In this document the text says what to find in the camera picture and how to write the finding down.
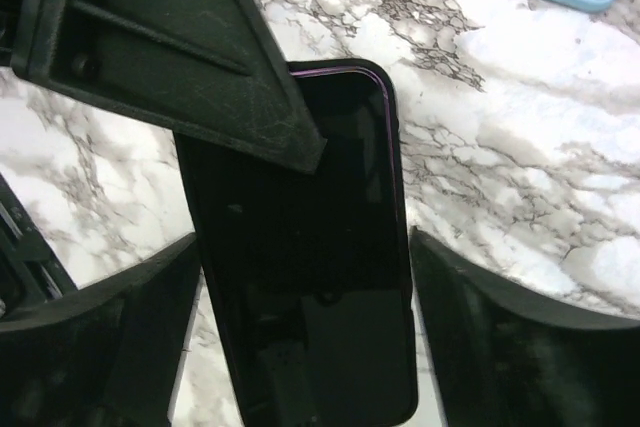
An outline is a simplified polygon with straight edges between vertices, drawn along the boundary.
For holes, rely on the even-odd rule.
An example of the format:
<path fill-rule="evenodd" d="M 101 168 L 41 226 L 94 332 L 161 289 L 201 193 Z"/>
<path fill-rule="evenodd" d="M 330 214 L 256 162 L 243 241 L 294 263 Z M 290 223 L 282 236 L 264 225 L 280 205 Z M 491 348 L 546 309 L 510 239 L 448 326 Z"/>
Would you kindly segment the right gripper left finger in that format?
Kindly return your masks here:
<path fill-rule="evenodd" d="M 189 234 L 2 322 L 2 425 L 169 425 L 199 280 Z"/>

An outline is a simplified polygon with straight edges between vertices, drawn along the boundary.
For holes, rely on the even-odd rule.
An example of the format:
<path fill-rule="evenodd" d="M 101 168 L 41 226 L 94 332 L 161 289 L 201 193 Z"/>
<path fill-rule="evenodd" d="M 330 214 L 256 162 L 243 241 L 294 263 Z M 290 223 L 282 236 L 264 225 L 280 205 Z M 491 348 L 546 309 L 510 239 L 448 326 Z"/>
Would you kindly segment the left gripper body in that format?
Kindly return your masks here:
<path fill-rule="evenodd" d="M 77 290 L 6 180 L 1 181 L 1 319 Z"/>

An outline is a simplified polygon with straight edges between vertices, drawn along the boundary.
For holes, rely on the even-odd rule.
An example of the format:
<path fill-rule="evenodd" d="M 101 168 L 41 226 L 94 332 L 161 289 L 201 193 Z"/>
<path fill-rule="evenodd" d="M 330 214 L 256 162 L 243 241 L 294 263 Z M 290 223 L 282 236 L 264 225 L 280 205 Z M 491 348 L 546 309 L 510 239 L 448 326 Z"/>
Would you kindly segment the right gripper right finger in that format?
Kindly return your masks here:
<path fill-rule="evenodd" d="M 445 425 L 638 425 L 638 321 L 534 292 L 418 228 L 409 248 Z"/>

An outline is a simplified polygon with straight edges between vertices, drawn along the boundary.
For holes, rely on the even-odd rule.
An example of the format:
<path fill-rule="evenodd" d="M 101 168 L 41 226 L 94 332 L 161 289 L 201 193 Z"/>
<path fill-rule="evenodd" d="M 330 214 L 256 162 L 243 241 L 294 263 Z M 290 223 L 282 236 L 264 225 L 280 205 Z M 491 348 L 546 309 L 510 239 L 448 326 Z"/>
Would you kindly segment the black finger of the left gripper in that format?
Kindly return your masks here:
<path fill-rule="evenodd" d="M 21 79 L 288 169 L 324 138 L 254 0 L 9 0 Z"/>

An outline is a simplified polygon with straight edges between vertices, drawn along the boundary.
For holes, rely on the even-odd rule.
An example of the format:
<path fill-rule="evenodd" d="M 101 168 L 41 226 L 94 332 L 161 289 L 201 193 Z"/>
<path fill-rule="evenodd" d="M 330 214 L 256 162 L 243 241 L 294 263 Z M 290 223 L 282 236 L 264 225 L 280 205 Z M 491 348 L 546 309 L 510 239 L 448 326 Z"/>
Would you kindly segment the black cased phone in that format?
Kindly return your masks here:
<path fill-rule="evenodd" d="M 418 379 L 394 87 L 366 60 L 291 73 L 327 141 L 314 174 L 175 138 L 240 417 L 396 426 Z"/>

